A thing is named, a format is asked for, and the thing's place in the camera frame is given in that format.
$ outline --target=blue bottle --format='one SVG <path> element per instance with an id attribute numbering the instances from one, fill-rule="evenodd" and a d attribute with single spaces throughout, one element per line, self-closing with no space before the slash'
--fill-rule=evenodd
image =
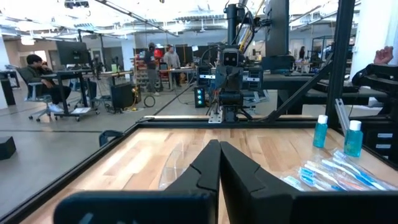
<path id="1" fill-rule="evenodd" d="M 326 134 L 328 132 L 328 116 L 319 115 L 318 123 L 315 126 L 312 144 L 315 147 L 323 148 L 325 146 Z"/>
<path id="2" fill-rule="evenodd" d="M 362 150 L 362 139 L 361 122 L 350 121 L 349 130 L 344 139 L 344 153 L 348 156 L 359 157 Z"/>

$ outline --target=wooden tabletop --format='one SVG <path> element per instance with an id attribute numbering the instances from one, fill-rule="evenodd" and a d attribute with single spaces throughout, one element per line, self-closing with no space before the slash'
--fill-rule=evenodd
<path id="1" fill-rule="evenodd" d="M 120 75 L 127 75 L 132 74 L 133 71 L 125 71 L 125 72 L 101 72 L 99 77 L 100 78 L 107 78 L 107 77 L 118 77 Z M 96 76 L 95 74 L 83 74 L 83 78 L 91 78 L 92 76 Z"/>
<path id="2" fill-rule="evenodd" d="M 82 190 L 157 190 L 170 155 L 174 155 L 175 163 L 188 166 L 195 158 L 192 155 L 211 139 L 228 141 L 277 177 L 307 160 L 330 157 L 331 151 L 343 143 L 343 136 L 331 129 L 325 149 L 312 146 L 313 129 L 139 129 L 23 223 L 52 223 L 56 204 Z M 175 153 L 178 151 L 186 152 L 185 156 Z M 398 172 L 366 151 L 357 163 L 376 177 L 398 185 Z M 229 223 L 223 194 L 219 223 Z"/>

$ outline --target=office chair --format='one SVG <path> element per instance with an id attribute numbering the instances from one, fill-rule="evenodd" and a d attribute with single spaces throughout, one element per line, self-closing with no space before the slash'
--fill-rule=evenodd
<path id="1" fill-rule="evenodd" d="M 26 102 L 34 102 L 34 103 L 45 103 L 45 109 L 42 109 L 40 111 L 30 114 L 29 119 L 33 119 L 33 116 L 37 115 L 36 121 L 40 122 L 40 118 L 45 114 L 47 114 L 47 116 L 51 117 L 51 111 L 49 108 L 49 103 L 51 103 L 51 101 L 52 101 L 51 96 L 40 94 L 40 87 L 43 85 L 43 83 L 41 83 L 41 82 L 28 83 L 24 77 L 22 77 L 22 79 L 24 80 L 24 82 L 27 86 L 27 97 L 25 98 L 25 101 Z"/>

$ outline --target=floor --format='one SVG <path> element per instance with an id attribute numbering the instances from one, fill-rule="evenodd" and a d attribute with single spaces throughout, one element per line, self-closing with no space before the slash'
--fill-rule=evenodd
<path id="1" fill-rule="evenodd" d="M 55 121 L 43 116 L 38 123 L 29 120 L 28 116 L 44 105 L 24 102 L 26 88 L 14 90 L 17 105 L 0 110 L 0 136 L 12 136 L 17 147 L 17 153 L 10 159 L 0 161 L 0 217 L 94 153 L 99 148 L 98 135 L 102 131 L 126 130 L 143 116 L 158 113 L 181 91 L 163 92 L 156 98 L 153 108 L 136 112 L 110 114 L 101 105 L 99 115 L 85 116 L 80 122 L 73 118 Z M 69 100 L 78 97 L 78 93 L 72 93 Z M 270 97 L 270 101 L 257 106 L 257 114 L 267 115 L 276 109 L 277 92 L 270 91 Z M 205 114 L 207 109 L 195 109 L 192 100 L 193 92 L 187 90 L 158 115 Z M 139 103 L 137 107 L 143 107 L 143 104 Z M 346 106 L 346 109 L 350 112 L 351 106 Z M 307 105 L 303 108 L 303 114 L 312 116 L 324 112 L 325 107 L 322 105 Z M 353 108 L 351 115 L 365 116 L 377 112 Z"/>

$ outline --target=robotic arm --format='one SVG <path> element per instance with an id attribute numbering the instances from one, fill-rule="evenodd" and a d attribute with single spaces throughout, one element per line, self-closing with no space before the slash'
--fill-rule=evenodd
<path id="1" fill-rule="evenodd" d="M 370 64 L 353 77 L 356 86 L 370 86 L 372 89 L 386 93 L 391 101 L 392 110 L 389 117 L 398 122 L 398 66 Z"/>

